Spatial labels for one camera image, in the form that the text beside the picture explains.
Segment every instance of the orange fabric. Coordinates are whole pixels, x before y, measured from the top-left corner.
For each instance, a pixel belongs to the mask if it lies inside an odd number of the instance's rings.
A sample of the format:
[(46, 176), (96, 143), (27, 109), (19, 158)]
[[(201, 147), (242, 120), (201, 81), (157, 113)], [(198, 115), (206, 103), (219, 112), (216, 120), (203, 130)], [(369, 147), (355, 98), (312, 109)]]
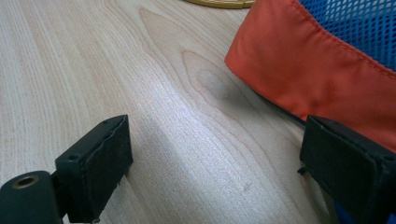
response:
[(396, 73), (325, 31), (299, 1), (256, 1), (225, 62), (300, 119), (334, 119), (396, 152)]

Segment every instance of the wood grain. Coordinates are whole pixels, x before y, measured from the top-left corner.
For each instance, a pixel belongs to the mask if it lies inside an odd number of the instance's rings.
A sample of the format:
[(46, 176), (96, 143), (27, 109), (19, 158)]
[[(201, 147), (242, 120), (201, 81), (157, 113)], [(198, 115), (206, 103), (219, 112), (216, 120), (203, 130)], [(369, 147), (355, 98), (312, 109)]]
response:
[(180, 0), (0, 1), (0, 184), (130, 116), (101, 223), (328, 223), (303, 129), (223, 59), (248, 11)]

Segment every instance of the stitching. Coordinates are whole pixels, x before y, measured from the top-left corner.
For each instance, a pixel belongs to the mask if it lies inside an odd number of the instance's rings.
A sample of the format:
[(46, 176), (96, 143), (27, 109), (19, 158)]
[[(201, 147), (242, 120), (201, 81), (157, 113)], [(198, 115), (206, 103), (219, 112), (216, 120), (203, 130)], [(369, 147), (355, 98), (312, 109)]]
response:
[(356, 49), (355, 47), (350, 46), (345, 41), (341, 40), (337, 36), (332, 35), (328, 31), (326, 31), (318, 22), (311, 16), (311, 14), (300, 4), (296, 2), (296, 0), (289, 0), (291, 5), (295, 7), (304, 17), (306, 21), (309, 21), (317, 30), (317, 33), (323, 35), (325, 38), (330, 39), (337, 47), (346, 50), (347, 52), (355, 55), (360, 60), (367, 63), (370, 67), (373, 67), (377, 72), (387, 77), (396, 79), (396, 75), (392, 72), (389, 72), (387, 67), (384, 67), (381, 63), (374, 61), (371, 57), (366, 55), (365, 53), (361, 52), (360, 50)]

